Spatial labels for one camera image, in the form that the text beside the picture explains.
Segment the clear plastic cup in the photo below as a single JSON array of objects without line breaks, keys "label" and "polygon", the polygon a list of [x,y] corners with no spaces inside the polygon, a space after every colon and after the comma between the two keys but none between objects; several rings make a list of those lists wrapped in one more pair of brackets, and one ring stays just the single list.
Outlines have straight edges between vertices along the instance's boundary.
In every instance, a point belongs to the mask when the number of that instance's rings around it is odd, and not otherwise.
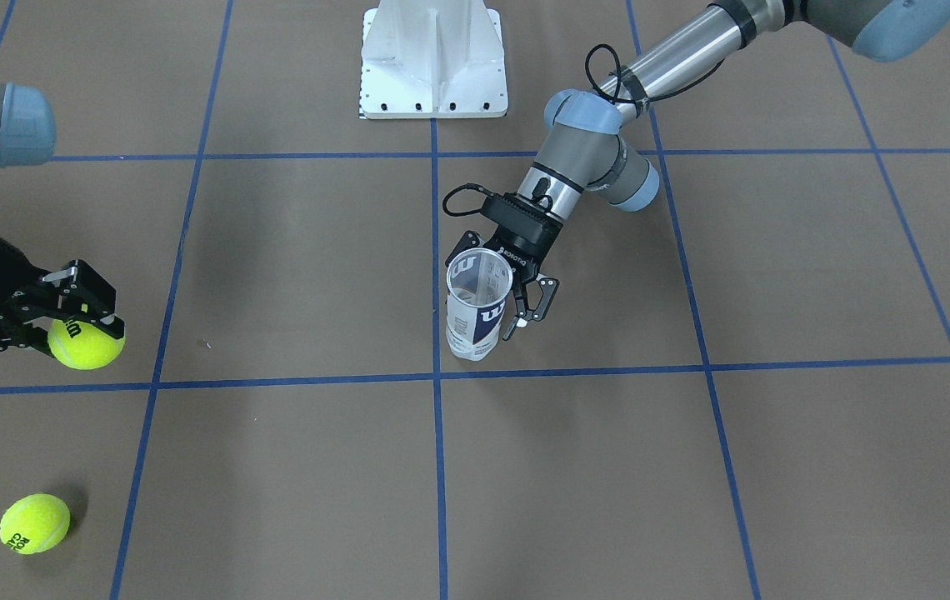
[{"label": "clear plastic cup", "polygon": [[498,345],[513,267],[485,247],[464,250],[448,264],[445,338],[457,358],[483,360]]}]

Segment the white mounting bracket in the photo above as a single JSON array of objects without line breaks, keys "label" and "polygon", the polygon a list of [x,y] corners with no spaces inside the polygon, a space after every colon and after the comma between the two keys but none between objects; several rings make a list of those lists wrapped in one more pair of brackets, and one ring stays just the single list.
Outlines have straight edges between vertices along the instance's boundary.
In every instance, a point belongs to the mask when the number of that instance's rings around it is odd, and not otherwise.
[{"label": "white mounting bracket", "polygon": [[361,118],[508,110],[501,15],[483,0],[381,0],[364,14]]}]

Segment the blue joint cap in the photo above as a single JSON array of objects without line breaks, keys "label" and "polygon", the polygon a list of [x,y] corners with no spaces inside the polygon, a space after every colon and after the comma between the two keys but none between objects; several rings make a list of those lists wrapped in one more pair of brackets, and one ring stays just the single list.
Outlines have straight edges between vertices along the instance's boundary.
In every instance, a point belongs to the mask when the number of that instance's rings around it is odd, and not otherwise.
[{"label": "blue joint cap", "polygon": [[642,186],[638,188],[638,191],[627,198],[627,200],[619,204],[613,204],[613,206],[625,213],[637,213],[638,210],[642,210],[653,203],[653,200],[657,198],[659,189],[661,189],[661,176],[657,174],[657,170],[650,164],[646,181],[642,182]]},{"label": "blue joint cap", "polygon": [[623,115],[608,100],[598,97],[593,92],[577,92],[565,90],[558,92],[545,107],[545,121],[550,123],[550,114],[555,114],[553,123],[567,125],[584,132],[605,133],[615,136],[623,126]]},{"label": "blue joint cap", "polygon": [[5,85],[0,167],[48,163],[56,146],[57,125],[45,95],[33,87]]},{"label": "blue joint cap", "polygon": [[950,22],[950,0],[893,0],[860,30],[852,50],[879,62],[905,58]]}]

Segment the black cable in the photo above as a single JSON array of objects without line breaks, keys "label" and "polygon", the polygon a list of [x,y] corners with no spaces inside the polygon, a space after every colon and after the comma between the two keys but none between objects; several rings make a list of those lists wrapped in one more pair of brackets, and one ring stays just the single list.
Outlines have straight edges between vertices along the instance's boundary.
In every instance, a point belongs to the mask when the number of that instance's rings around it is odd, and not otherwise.
[{"label": "black cable", "polygon": [[460,187],[456,187],[456,189],[453,189],[450,193],[445,194],[445,197],[442,198],[442,210],[444,210],[446,215],[448,215],[449,217],[467,217],[468,215],[478,215],[479,210],[483,209],[482,207],[480,207],[480,208],[475,208],[474,210],[464,210],[464,212],[453,212],[453,210],[449,210],[449,198],[452,198],[453,195],[456,195],[457,193],[462,193],[465,190],[476,191],[476,193],[485,195],[485,197],[487,198],[490,198],[493,195],[493,192],[491,192],[490,190],[487,190],[483,186],[478,185],[478,183],[464,183],[464,185]]},{"label": "black cable", "polygon": [[[593,57],[594,53],[597,53],[597,50],[608,50],[608,52],[612,54],[613,63],[615,63],[616,65],[615,71],[611,72],[611,75],[616,76],[616,88],[615,90],[612,91],[611,96],[608,95],[608,92],[605,92],[604,90],[601,89],[601,85],[598,84],[597,81],[593,80],[593,73],[590,72],[590,58]],[[653,96],[651,98],[643,100],[642,103],[658,103],[658,102],[661,102],[661,100],[675,98],[678,94],[682,94],[683,92],[693,90],[693,88],[695,88],[697,84],[702,83],[705,79],[710,78],[712,76],[712,73],[715,73],[716,71],[718,71],[720,65],[723,65],[723,61],[719,61],[718,63],[716,63],[716,66],[712,67],[710,71],[705,72],[704,75],[699,77],[699,79],[697,79],[696,81],[686,84],[685,87],[680,88],[680,90],[676,90],[674,92],[667,92],[667,94],[664,94],[662,96]],[[615,48],[613,48],[612,46],[609,46],[608,44],[598,44],[597,46],[594,46],[592,49],[590,49],[589,53],[586,54],[586,80],[590,82],[590,85],[593,86],[593,91],[597,92],[598,96],[601,96],[601,98],[608,100],[610,103],[612,103],[613,106],[615,106],[616,103],[624,103],[624,105],[638,105],[638,102],[636,102],[636,100],[632,100],[631,98],[619,97],[620,88],[623,87],[623,74],[621,73],[622,71],[623,71],[623,65],[619,62],[619,54],[616,53]]]}]

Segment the yellow tennis ball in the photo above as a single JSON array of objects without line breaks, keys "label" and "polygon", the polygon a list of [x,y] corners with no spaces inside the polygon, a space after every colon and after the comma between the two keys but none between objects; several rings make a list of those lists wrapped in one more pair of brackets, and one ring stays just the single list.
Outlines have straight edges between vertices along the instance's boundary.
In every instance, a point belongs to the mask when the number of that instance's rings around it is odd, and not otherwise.
[{"label": "yellow tennis ball", "polygon": [[55,495],[36,493],[15,502],[2,517],[2,543],[19,554],[51,549],[68,535],[72,514]]},{"label": "yellow tennis ball", "polygon": [[79,371],[102,368],[116,360],[127,341],[125,335],[113,339],[90,323],[72,319],[65,322],[53,320],[48,335],[52,355],[64,365]]}]

